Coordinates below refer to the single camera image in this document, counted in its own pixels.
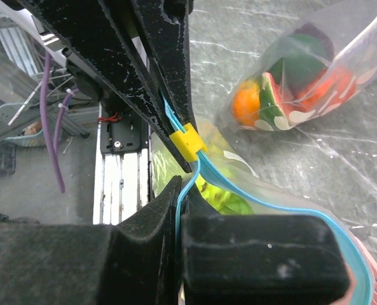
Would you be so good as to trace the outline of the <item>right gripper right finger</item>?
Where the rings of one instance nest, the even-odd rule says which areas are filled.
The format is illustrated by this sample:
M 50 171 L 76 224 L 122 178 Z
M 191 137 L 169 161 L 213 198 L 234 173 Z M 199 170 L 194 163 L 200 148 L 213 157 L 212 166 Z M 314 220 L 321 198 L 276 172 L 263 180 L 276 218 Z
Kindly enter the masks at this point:
M 332 304 L 350 277 L 332 229 L 311 215 L 220 215 L 188 193 L 181 219 L 187 304 Z

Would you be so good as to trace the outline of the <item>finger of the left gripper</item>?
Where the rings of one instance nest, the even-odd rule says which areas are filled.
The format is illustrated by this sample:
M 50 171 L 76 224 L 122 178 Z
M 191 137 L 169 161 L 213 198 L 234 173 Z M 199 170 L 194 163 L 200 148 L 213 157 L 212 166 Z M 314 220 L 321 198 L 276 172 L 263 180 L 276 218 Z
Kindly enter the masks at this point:
M 170 140 L 174 130 L 165 114 L 164 97 L 130 2 L 24 1 L 22 4 L 151 127 L 181 168 L 189 172 L 189 163 Z
M 141 0 L 130 4 L 161 94 L 182 124 L 194 124 L 188 22 L 193 2 Z

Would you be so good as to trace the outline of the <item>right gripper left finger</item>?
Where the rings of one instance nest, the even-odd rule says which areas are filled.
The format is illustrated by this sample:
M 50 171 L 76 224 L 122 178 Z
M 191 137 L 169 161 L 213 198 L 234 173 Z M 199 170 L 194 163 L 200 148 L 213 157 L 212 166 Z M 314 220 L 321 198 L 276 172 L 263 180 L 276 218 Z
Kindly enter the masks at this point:
M 0 304 L 176 304 L 173 177 L 118 225 L 0 220 Z

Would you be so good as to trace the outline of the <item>light green round fruit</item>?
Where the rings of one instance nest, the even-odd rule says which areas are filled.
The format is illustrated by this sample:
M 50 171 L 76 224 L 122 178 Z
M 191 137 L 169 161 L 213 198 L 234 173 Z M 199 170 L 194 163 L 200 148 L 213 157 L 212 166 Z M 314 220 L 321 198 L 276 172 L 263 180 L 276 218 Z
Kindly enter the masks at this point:
M 222 215 L 253 215 L 249 204 L 239 195 L 207 182 L 201 175 L 195 181 L 203 199 Z

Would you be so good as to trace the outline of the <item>blue zipper clear bag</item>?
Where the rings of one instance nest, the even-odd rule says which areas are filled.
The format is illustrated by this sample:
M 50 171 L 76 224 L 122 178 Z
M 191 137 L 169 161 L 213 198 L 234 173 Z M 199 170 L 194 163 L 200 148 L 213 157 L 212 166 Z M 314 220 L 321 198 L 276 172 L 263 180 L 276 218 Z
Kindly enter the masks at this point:
M 182 124 L 164 98 L 165 114 L 174 132 L 170 135 L 194 173 L 183 187 L 177 206 L 188 191 L 197 186 L 203 198 L 220 214 L 246 215 L 276 213 L 315 216 L 332 230 L 341 254 L 352 270 L 357 284 L 352 290 L 350 304 L 371 304 L 374 297 L 375 277 L 368 258 L 349 229 L 330 211 L 308 200 L 288 195 L 283 190 L 256 177 L 249 164 L 235 154 L 214 125 L 201 123 L 210 130 L 205 139 L 191 123 Z

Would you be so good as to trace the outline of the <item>orange mango fruit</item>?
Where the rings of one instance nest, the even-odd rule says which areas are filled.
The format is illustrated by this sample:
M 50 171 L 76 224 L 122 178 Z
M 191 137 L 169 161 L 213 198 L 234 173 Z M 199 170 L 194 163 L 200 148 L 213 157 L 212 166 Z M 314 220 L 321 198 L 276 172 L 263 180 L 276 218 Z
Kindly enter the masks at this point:
M 260 87 L 253 79 L 244 81 L 233 97 L 232 114 L 242 126 L 255 127 L 259 119 Z

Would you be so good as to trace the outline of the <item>watermelon slice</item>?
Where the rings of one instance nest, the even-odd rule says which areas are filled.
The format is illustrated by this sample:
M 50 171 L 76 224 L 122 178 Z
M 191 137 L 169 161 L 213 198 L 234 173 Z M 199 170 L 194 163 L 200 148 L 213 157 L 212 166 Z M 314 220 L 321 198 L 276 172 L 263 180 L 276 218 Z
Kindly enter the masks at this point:
M 283 89 L 276 84 L 272 74 L 262 73 L 259 91 L 259 118 L 267 122 L 273 130 L 284 130 L 285 127 L 288 127 L 288 123 L 285 123 L 287 118 L 282 106 L 282 97 Z

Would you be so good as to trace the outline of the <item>dark green avocado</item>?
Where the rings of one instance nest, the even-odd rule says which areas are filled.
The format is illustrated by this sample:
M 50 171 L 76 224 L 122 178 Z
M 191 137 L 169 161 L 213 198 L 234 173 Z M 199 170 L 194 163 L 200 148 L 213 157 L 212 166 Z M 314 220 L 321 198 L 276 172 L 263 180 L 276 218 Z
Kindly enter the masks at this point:
M 269 68 L 276 84 L 285 85 L 295 96 L 326 68 L 325 50 L 315 37 L 290 34 L 267 50 Z

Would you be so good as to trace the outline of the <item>dotted clear zip bag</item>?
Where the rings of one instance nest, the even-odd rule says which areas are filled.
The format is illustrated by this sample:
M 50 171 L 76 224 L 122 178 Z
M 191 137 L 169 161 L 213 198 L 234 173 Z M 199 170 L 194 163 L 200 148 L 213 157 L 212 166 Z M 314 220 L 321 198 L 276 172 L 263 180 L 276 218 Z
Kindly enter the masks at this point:
M 340 1 L 274 40 L 218 121 L 234 130 L 290 130 L 337 109 L 376 77 L 377 1 Z

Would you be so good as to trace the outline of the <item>dark red apple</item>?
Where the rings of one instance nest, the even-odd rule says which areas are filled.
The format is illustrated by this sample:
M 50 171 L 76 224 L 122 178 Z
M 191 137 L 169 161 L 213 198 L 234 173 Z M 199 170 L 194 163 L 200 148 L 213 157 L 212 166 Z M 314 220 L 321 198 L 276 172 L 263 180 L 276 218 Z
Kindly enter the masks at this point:
M 330 38 L 312 23 L 306 23 L 297 28 L 294 34 L 305 34 L 318 39 L 325 50 L 325 59 L 332 60 L 334 58 L 334 46 Z

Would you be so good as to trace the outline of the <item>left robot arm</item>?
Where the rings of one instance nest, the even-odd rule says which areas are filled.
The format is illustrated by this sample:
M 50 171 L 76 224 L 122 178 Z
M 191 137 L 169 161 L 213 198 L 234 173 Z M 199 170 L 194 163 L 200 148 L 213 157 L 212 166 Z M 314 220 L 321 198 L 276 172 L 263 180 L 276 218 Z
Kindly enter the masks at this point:
M 169 105 L 194 123 L 189 66 L 192 1 L 0 1 L 0 10 L 60 64 L 83 76 L 104 108 L 130 106 L 185 172 L 170 140 Z

